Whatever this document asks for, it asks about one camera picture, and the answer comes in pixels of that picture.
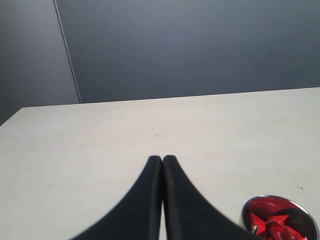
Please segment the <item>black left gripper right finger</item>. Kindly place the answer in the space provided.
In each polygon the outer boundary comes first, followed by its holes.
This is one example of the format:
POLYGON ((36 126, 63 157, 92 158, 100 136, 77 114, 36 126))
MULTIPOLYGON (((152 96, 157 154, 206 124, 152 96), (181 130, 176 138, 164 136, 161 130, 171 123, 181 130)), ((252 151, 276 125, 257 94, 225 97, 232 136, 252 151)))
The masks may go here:
POLYGON ((196 189, 174 155, 163 162, 163 203, 168 240, 256 240, 196 189))

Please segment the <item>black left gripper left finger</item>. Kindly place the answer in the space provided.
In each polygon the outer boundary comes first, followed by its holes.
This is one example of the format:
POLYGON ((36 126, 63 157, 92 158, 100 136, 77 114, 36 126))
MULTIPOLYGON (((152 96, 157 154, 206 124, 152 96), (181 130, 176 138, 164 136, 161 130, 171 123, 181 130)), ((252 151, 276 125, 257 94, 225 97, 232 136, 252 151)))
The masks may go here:
POLYGON ((139 177, 118 202, 74 240, 158 240, 163 199, 163 162, 150 156, 139 177))

